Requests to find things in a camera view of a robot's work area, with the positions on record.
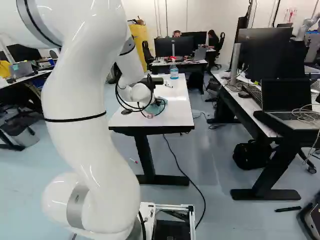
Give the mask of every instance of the water bottle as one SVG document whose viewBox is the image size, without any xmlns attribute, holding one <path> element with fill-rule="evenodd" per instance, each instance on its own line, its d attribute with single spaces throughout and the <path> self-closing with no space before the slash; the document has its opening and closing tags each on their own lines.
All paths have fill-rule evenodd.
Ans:
<svg viewBox="0 0 320 240">
<path fill-rule="evenodd" d="M 179 78 L 179 70 L 176 65 L 176 57 L 172 56 L 171 59 L 172 59 L 172 63 L 170 66 L 170 78 L 171 79 L 178 79 Z"/>
</svg>

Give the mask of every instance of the laptop screen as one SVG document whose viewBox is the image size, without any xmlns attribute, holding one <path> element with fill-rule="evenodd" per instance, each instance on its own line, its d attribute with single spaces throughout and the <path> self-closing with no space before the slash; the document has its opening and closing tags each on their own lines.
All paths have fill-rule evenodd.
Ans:
<svg viewBox="0 0 320 240">
<path fill-rule="evenodd" d="M 262 88 L 262 110 L 264 112 L 291 112 L 311 104 L 310 80 L 264 79 Z"/>
</svg>

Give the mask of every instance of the trash bin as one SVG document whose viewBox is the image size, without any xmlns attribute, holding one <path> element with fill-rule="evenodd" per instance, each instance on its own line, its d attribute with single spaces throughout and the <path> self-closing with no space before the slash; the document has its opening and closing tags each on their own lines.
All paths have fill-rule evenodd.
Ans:
<svg viewBox="0 0 320 240">
<path fill-rule="evenodd" d="M 12 137 L 17 144 L 26 148 L 40 140 L 29 126 L 21 124 L 20 121 L 10 120 L 0 128 Z"/>
</svg>

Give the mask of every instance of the floor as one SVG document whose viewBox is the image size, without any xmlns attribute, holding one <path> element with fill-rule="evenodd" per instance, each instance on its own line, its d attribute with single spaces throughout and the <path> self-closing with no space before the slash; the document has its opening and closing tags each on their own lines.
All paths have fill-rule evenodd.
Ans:
<svg viewBox="0 0 320 240">
<path fill-rule="evenodd" d="M 117 110 L 114 85 L 105 85 L 108 118 Z M 204 102 L 208 93 L 189 93 L 195 117 L 201 112 L 213 114 L 211 103 Z M 320 175 L 310 175 L 299 158 L 276 184 L 277 188 L 296 189 L 299 202 L 239 202 L 233 201 L 233 188 L 251 188 L 261 170 L 243 171 L 232 159 L 236 144 L 247 142 L 251 136 L 240 124 L 208 129 L 202 116 L 194 120 L 190 134 L 168 134 L 172 150 L 181 168 L 203 192 L 207 210 L 196 236 L 198 240 L 303 240 L 305 236 L 296 220 L 296 212 L 275 213 L 278 208 L 303 206 L 319 190 Z M 50 222 L 41 210 L 41 194 L 58 174 L 70 171 L 59 157 L 44 122 L 32 126 L 40 142 L 23 152 L 0 150 L 0 239 L 2 240 L 69 240 L 66 229 Z M 112 139 L 136 174 L 142 173 L 133 137 L 113 133 Z M 161 135 L 149 136 L 156 172 L 181 175 L 175 160 Z M 320 162 L 312 161 L 320 169 Z M 157 204 L 193 204 L 197 220 L 204 204 L 193 186 L 141 186 L 142 201 Z"/>
</svg>

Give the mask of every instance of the keyboard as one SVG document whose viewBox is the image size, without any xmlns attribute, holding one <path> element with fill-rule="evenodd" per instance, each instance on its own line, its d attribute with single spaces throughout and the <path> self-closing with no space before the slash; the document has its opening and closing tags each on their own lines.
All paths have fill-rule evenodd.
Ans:
<svg viewBox="0 0 320 240">
<path fill-rule="evenodd" d="M 290 112 L 279 112 L 279 113 L 272 113 L 272 115 L 276 116 L 277 118 L 284 120 L 284 121 L 289 121 L 289 120 L 298 120 L 298 117 L 295 116 L 294 114 L 290 113 Z M 320 120 L 320 115 L 314 113 L 314 112 L 306 112 L 304 114 L 304 112 L 302 112 L 301 114 L 299 112 L 296 112 L 296 115 L 307 119 L 311 120 L 315 120 L 315 121 L 319 121 Z"/>
<path fill-rule="evenodd" d="M 253 100 L 262 108 L 262 92 L 255 85 L 242 85 L 242 90 L 250 94 Z"/>
</svg>

